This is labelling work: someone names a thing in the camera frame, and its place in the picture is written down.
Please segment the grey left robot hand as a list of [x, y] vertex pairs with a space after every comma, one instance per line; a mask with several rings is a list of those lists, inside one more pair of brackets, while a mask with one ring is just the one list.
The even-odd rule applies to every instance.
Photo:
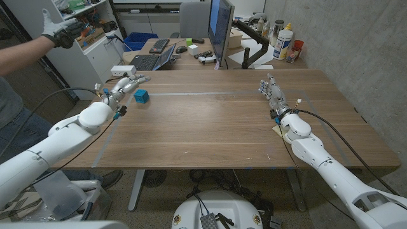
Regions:
[[125, 98], [126, 94], [131, 94], [140, 84], [150, 81], [150, 76], [143, 74], [124, 77], [111, 89], [109, 95], [103, 95], [102, 99], [111, 109], [117, 107], [119, 102]]

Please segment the person's gloved hand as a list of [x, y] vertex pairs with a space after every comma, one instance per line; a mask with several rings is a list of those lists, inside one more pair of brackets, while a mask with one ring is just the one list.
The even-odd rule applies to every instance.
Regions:
[[74, 40], [81, 36], [81, 32], [85, 28], [85, 24], [77, 18], [71, 18], [56, 24], [52, 22], [47, 9], [43, 8], [42, 13], [44, 31], [41, 35], [50, 39], [55, 44], [55, 48], [69, 49], [73, 46]]

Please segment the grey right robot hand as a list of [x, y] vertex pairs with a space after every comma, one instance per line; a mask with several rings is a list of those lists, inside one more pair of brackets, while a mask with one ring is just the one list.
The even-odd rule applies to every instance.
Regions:
[[277, 115], [277, 118], [283, 118], [291, 111], [286, 101], [286, 96], [280, 89], [275, 81], [275, 78], [268, 73], [268, 81], [261, 80], [259, 83], [259, 92], [263, 94], [271, 108], [271, 110]]

